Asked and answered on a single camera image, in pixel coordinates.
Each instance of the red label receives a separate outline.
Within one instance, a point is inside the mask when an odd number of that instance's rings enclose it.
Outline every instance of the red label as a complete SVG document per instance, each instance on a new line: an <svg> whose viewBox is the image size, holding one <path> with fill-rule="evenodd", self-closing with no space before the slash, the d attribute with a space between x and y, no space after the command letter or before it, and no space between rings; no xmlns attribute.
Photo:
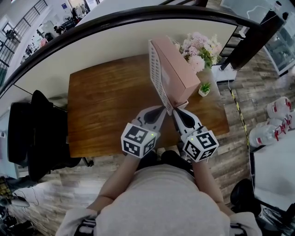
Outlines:
<svg viewBox="0 0 295 236"><path fill-rule="evenodd" d="M273 110L274 110L274 112L277 112L277 103L276 102L273 104Z"/></svg>

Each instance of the black curved frame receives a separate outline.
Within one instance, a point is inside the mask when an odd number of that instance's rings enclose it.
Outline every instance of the black curved frame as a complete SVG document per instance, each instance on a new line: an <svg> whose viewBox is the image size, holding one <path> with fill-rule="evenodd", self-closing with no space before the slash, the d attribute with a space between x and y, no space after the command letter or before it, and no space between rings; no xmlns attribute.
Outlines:
<svg viewBox="0 0 295 236"><path fill-rule="evenodd" d="M58 36L47 43L37 52L31 55L22 63L4 83L0 89L0 95L4 93L25 73L31 70L35 65L46 59L56 51L92 34L108 30L114 27L132 24L142 21L160 20L160 19L198 19L206 21L215 21L232 25L243 25L249 28L261 29L261 25L246 18L231 15L214 9L197 6L147 6L129 9L126 11L108 14L88 22L85 22L70 31Z"/></svg>

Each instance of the wooden table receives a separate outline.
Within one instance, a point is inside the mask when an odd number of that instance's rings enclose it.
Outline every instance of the wooden table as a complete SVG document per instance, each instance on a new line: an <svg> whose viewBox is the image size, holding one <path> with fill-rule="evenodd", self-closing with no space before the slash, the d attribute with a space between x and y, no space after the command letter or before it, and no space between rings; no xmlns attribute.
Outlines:
<svg viewBox="0 0 295 236"><path fill-rule="evenodd" d="M198 74L211 82L202 98L196 90L186 109L196 114L215 135L229 132L224 105L211 71ZM68 132L71 157L122 153L121 134L144 108L161 105L149 76L148 55L119 59L75 72L70 76ZM166 115L158 147L176 145L179 134Z"/></svg>

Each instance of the white bottle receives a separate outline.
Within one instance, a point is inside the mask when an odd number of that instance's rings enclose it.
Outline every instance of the white bottle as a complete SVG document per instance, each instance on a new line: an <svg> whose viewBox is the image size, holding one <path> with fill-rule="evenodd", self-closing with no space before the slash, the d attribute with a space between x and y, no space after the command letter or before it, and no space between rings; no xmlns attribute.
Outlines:
<svg viewBox="0 0 295 236"><path fill-rule="evenodd" d="M266 122L267 122L267 121L257 123L256 127L262 127L262 126L265 126L265 125L266 125Z"/></svg>
<svg viewBox="0 0 295 236"><path fill-rule="evenodd" d="M277 127L271 124L255 127L250 131L249 142L252 147L271 145L278 141Z"/></svg>
<svg viewBox="0 0 295 236"><path fill-rule="evenodd" d="M290 129L295 129L295 109L287 115L288 125Z"/></svg>
<svg viewBox="0 0 295 236"><path fill-rule="evenodd" d="M266 111L270 118L284 120L286 114L291 111L291 102L286 97L280 97L274 102L269 103L266 107Z"/></svg>
<svg viewBox="0 0 295 236"><path fill-rule="evenodd" d="M288 120L285 118L283 121L280 119L267 119L266 124L272 124L276 126L278 131L278 138L283 138L289 130Z"/></svg>

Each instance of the black chair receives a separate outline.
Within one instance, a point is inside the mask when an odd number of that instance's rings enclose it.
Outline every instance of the black chair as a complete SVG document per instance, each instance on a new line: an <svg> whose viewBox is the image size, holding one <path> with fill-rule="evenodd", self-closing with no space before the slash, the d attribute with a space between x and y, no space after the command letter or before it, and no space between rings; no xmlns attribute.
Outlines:
<svg viewBox="0 0 295 236"><path fill-rule="evenodd" d="M11 105L8 125L8 159L28 166L32 181L38 181L51 170L76 166L81 158L71 158L67 112L53 106L38 90L31 103Z"/></svg>
<svg viewBox="0 0 295 236"><path fill-rule="evenodd" d="M233 212L252 212L254 214L262 235L280 236L282 233L295 235L295 203L291 204L287 211L283 211L255 198L251 180L243 179L236 184L231 192L230 202L234 205ZM262 210L261 205L266 207L263 209L263 216L267 221L259 217Z"/></svg>
<svg viewBox="0 0 295 236"><path fill-rule="evenodd" d="M53 40L53 37L52 37L51 33L46 33L45 34L45 38L47 39L48 42L50 42L51 40Z"/></svg>

